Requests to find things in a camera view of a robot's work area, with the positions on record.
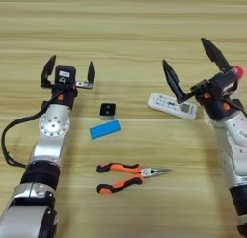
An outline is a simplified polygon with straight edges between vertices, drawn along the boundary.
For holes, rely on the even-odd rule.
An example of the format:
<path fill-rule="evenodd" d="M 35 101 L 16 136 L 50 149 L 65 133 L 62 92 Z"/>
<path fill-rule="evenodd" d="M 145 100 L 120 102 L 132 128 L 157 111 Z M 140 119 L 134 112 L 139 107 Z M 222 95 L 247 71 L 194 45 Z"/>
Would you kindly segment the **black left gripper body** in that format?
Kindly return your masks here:
<path fill-rule="evenodd" d="M 44 101 L 42 108 L 44 110 L 48 109 L 51 104 L 64 105 L 72 109 L 75 98 L 78 95 L 78 89 L 88 89 L 93 88 L 94 80 L 89 81 L 67 81 L 66 84 L 62 82 L 56 82 L 52 84 L 50 81 L 42 81 L 41 87 L 48 88 L 51 90 L 52 97 L 48 101 Z"/>

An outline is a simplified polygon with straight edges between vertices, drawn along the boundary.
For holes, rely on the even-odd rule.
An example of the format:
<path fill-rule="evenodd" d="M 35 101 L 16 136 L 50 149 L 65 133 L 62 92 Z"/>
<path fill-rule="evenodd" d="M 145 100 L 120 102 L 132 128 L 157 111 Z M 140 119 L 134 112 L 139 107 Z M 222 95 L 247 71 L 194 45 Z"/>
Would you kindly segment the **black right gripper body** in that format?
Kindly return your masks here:
<path fill-rule="evenodd" d="M 235 112 L 245 113 L 241 102 L 231 99 L 237 88 L 236 77 L 212 77 L 192 86 L 186 100 L 194 97 L 205 108 L 211 120 L 220 121 Z"/>

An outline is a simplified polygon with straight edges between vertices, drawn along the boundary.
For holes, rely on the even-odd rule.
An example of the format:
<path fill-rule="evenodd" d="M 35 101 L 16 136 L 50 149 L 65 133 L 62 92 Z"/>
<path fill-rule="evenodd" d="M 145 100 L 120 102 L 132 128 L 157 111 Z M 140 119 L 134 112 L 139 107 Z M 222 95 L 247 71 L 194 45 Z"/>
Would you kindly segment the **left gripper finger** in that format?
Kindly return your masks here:
<path fill-rule="evenodd" d="M 89 68 L 88 68 L 88 82 L 90 84 L 93 84 L 94 79 L 95 79 L 95 68 L 94 68 L 93 62 L 90 61 Z"/>
<path fill-rule="evenodd" d="M 41 74 L 41 87 L 42 88 L 50 88 L 52 86 L 51 82 L 48 80 L 48 77 L 52 74 L 55 61 L 56 61 L 56 56 L 53 55 L 44 65 L 44 68 Z"/>

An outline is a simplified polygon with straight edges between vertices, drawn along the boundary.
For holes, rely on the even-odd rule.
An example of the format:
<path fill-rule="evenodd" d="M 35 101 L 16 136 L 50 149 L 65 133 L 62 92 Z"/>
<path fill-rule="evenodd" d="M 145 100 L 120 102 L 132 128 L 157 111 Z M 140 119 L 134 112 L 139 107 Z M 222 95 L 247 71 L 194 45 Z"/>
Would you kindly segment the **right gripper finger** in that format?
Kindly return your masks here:
<path fill-rule="evenodd" d="M 176 73 L 174 72 L 174 70 L 166 60 L 162 61 L 162 65 L 163 65 L 166 81 L 170 86 L 171 90 L 173 91 L 177 99 L 177 102 L 178 103 L 184 102 L 187 99 L 187 94 L 182 90 L 179 84 L 179 78 L 177 77 Z"/>
<path fill-rule="evenodd" d="M 232 69 L 220 49 L 217 48 L 210 40 L 201 38 L 201 42 L 209 59 L 218 66 L 220 71 L 227 72 Z"/>

